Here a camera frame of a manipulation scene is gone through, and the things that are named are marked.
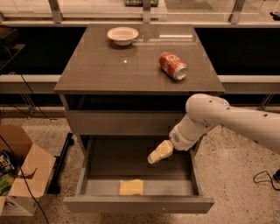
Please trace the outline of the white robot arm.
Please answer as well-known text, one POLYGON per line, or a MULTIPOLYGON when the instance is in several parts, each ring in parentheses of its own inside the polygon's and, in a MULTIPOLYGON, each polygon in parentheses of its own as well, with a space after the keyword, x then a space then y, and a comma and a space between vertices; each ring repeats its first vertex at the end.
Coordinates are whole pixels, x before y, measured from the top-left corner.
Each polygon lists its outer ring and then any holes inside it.
POLYGON ((216 96, 194 94, 185 103, 186 114, 148 157, 150 164, 168 158, 174 150, 189 151, 206 133, 223 126, 280 154, 280 115, 238 108, 216 96))

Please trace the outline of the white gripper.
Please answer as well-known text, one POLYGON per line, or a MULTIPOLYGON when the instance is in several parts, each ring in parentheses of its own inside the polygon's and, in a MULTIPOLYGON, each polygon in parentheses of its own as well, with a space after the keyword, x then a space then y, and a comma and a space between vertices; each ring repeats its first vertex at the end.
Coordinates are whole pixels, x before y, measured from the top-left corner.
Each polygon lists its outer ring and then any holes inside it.
POLYGON ((168 158, 173 149, 188 151, 201 137, 214 128, 213 124, 194 121, 189 115, 185 115, 176 124, 169 134, 170 140, 164 140, 148 157, 150 164, 155 164, 162 158, 168 158))

